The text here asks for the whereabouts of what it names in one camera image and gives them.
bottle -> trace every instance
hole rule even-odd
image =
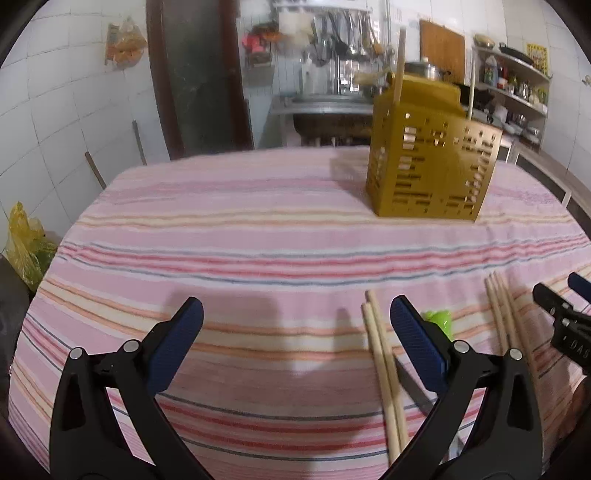
[[[496,88],[496,84],[499,80],[499,70],[496,64],[496,58],[494,55],[488,57],[485,61],[484,67],[484,83]]]

metal pivot screw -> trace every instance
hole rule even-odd
[[[137,340],[128,340],[123,344],[123,350],[127,353],[133,353],[139,348],[139,342]]]
[[[467,353],[470,350],[470,345],[468,345],[464,340],[458,340],[454,342],[453,347],[456,352],[460,353]]]
[[[521,360],[523,358],[523,354],[521,353],[521,350],[519,350],[517,348],[512,348],[511,350],[509,350],[509,356],[513,360]]]
[[[78,360],[82,354],[84,353],[84,350],[82,348],[80,348],[79,346],[77,346],[76,348],[73,348],[72,351],[70,352],[70,358],[72,360]]]

frying pan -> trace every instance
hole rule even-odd
[[[501,50],[506,55],[510,55],[511,57],[526,62],[528,65],[534,64],[534,61],[531,58],[529,58],[525,53],[514,48],[509,48],[504,43],[499,43],[499,50]]]

table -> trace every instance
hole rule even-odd
[[[384,311],[399,294],[420,312],[449,309],[456,339],[498,353],[483,284],[493,270],[508,279],[530,333],[549,455],[582,373],[550,346],[551,322],[531,289],[543,281],[586,307],[566,277],[591,277],[588,238],[548,190],[507,164],[496,165],[476,223],[377,218],[364,192],[367,159],[366,148],[255,151],[114,180],[61,243],[18,341],[10,421],[40,462],[48,465],[68,351],[114,351],[196,296],[203,330],[158,402],[216,480],[379,478],[387,454],[363,292],[374,289]],[[116,392],[111,400],[147,459]],[[481,400],[478,391],[464,439]],[[404,403],[412,435],[424,417]]]

green object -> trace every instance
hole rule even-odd
[[[435,323],[443,333],[445,333],[446,337],[449,338],[451,342],[453,342],[453,335],[452,335],[452,314],[449,310],[439,310],[438,312],[425,312],[423,313],[423,318],[431,323]]]

